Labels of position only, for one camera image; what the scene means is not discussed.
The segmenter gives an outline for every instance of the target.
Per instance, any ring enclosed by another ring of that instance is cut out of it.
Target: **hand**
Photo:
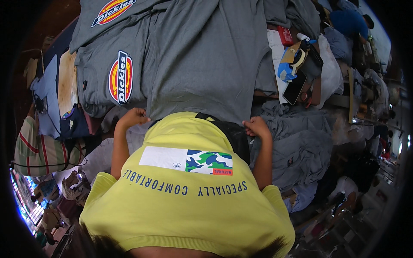
[[[34,104],[33,103],[30,106],[27,116],[31,116],[34,119]]]
[[[249,122],[242,121],[242,124],[245,126],[245,131],[249,136],[257,135],[261,139],[266,137],[272,139],[270,129],[268,129],[268,126],[262,117],[253,116]]]
[[[124,130],[129,129],[134,125],[142,125],[146,122],[151,121],[150,118],[145,117],[146,111],[144,109],[139,109],[134,107],[129,110],[116,124],[116,128],[122,128]]]

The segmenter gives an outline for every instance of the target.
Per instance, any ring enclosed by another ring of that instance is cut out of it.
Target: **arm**
[[[344,209],[346,209],[346,208],[349,208],[349,207],[350,207],[351,205],[353,205],[355,202],[356,202],[356,193],[355,193],[355,192],[352,192],[352,193],[349,194],[347,200],[346,200],[342,205],[340,205],[340,207],[337,208],[337,210],[336,210],[336,212],[335,212],[335,214],[334,214],[334,218],[331,220],[330,225],[329,225],[328,228],[331,228],[331,227],[334,225],[334,223],[337,222],[339,216],[340,216],[341,213],[342,213],[342,210],[344,210]]]
[[[145,117],[144,109],[133,108],[129,110],[116,124],[113,137],[112,167],[110,174],[118,180],[121,177],[121,170],[126,160],[129,158],[128,142],[126,141],[126,131],[136,124],[144,124],[150,121]]]
[[[261,149],[255,161],[252,174],[260,191],[273,183],[273,137],[265,121],[259,117],[251,117],[250,122],[243,121],[245,130],[250,136],[258,136],[261,139]]]
[[[363,38],[362,36],[360,36],[360,42],[365,45],[367,43],[367,40],[365,38]]]

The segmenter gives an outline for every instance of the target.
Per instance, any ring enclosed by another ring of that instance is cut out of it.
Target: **fabric scrap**
[[[261,117],[274,140],[273,185],[285,192],[321,179],[330,162],[331,128],[335,120],[326,111],[284,106],[276,100],[262,105]],[[251,150],[251,169],[260,147],[261,141],[256,137]]]

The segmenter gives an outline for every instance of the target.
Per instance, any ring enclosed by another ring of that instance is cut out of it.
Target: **blue shirt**
[[[330,20],[334,28],[346,37],[351,37],[354,33],[367,40],[368,27],[363,16],[353,10],[334,11],[330,13]]]

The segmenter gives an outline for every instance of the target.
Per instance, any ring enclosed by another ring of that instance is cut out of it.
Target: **dickies logo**
[[[119,105],[128,104],[132,92],[133,66],[128,53],[119,50],[109,72],[109,92]]]
[[[136,0],[112,0],[107,3],[102,10],[100,10],[97,17],[93,20],[92,25],[90,26],[93,28],[97,24],[104,25],[107,24],[117,17],[121,16],[122,13],[126,12]]]

